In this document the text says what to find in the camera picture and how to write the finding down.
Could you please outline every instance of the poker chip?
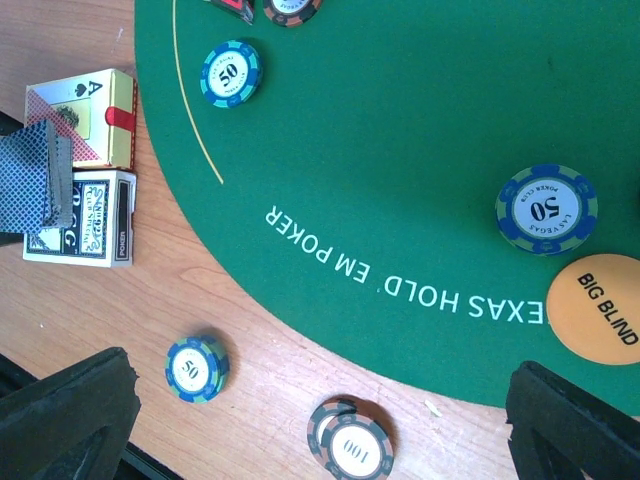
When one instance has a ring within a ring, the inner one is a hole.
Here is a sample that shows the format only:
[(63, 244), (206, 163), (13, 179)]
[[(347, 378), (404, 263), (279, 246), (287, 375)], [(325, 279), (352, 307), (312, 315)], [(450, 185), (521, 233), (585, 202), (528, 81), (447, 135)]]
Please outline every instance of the poker chip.
[(384, 480), (393, 468), (393, 447), (382, 426), (364, 411), (333, 417), (322, 432), (325, 468), (338, 480)]
[(512, 245), (536, 255), (580, 246), (593, 232), (598, 199), (591, 182), (562, 165), (536, 165), (516, 174), (496, 200), (498, 227)]
[(227, 382), (229, 356), (211, 336), (187, 337), (169, 349), (164, 372), (176, 396), (189, 403), (206, 403)]
[(364, 403), (357, 398), (335, 397), (325, 400), (316, 408), (307, 424), (307, 443), (314, 458), (323, 467), (329, 460), (321, 449), (322, 434), (327, 424), (337, 415), (364, 411)]
[(200, 89), (216, 107), (233, 108), (246, 102), (261, 80), (258, 52), (248, 43), (229, 40), (218, 45), (204, 61)]
[(322, 0), (264, 0), (264, 13), (276, 25), (297, 27), (308, 22)]

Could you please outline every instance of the chip stack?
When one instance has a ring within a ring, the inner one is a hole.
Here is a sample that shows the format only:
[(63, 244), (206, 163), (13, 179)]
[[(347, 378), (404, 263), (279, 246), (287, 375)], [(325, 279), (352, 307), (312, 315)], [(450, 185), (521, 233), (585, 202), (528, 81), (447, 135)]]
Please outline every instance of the chip stack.
[(227, 383), (229, 371), (229, 356), (222, 343), (211, 335), (182, 338), (167, 353), (167, 383), (185, 402), (212, 400)]
[(49, 120), (0, 139), (0, 231), (35, 234), (72, 224), (72, 154)]
[(364, 400), (340, 396), (324, 401), (311, 415), (309, 449), (335, 478), (383, 480), (391, 473), (391, 438), (374, 410)]
[(298, 27), (311, 20), (322, 0), (264, 0), (264, 13), (281, 27)]

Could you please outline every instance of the playing card deck box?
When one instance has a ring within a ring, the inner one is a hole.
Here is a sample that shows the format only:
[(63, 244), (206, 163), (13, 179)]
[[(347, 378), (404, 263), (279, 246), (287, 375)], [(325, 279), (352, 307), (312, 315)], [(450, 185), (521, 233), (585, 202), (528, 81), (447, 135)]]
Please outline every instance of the playing card deck box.
[(130, 266), (136, 176), (121, 170), (73, 174), (73, 222), (25, 235), (23, 258), (96, 267)]
[(107, 69), (27, 87), (25, 126), (43, 119), (72, 142), (74, 168), (133, 169), (135, 80)]

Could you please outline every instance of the green felt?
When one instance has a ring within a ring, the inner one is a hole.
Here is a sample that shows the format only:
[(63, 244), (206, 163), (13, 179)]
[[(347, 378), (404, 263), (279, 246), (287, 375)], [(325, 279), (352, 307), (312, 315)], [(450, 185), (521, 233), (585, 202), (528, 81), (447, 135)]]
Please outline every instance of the green felt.
[[(640, 364), (583, 360), (546, 316), (529, 322), (575, 259), (640, 257), (640, 1), (326, 0), (294, 29), (257, 4), (249, 26), (204, 1), (136, 1), (155, 152), (231, 276), (297, 331), (401, 382), (503, 406), (511, 373), (536, 360), (639, 415)], [(247, 104), (224, 110), (199, 75), (229, 39), (250, 42), (265, 72)], [(572, 253), (536, 257), (496, 228), (502, 185), (537, 163), (569, 166), (598, 192), (595, 233)], [(293, 223), (278, 233), (284, 215), (305, 230), (297, 244)], [(315, 238), (333, 247), (326, 263), (303, 249)], [(336, 270), (341, 254), (362, 262), (350, 276)], [(458, 295), (455, 312), (443, 295)], [(507, 300), (524, 302), (522, 323)]]

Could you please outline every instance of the wooden table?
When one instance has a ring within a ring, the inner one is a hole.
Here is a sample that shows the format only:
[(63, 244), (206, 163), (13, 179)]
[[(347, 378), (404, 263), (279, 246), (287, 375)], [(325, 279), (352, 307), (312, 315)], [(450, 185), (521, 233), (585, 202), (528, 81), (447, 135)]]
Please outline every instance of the wooden table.
[[(135, 76), (133, 1), (0, 0), (0, 7), (0, 109), (11, 116), (22, 118), (27, 84), (108, 67)], [(5, 356), (44, 377), (124, 347), (142, 401), (131, 441), (187, 479), (330, 478), (309, 453), (306, 426), (317, 404), (338, 393), (377, 402), (393, 417), (392, 478), (516, 478), (504, 410), (365, 371), (244, 293), (182, 216), (139, 111), (135, 266), (29, 263), (20, 245), (0, 249)], [(165, 354), (179, 337), (208, 326), (223, 332), (233, 376), (215, 401), (189, 405), (166, 385)]]

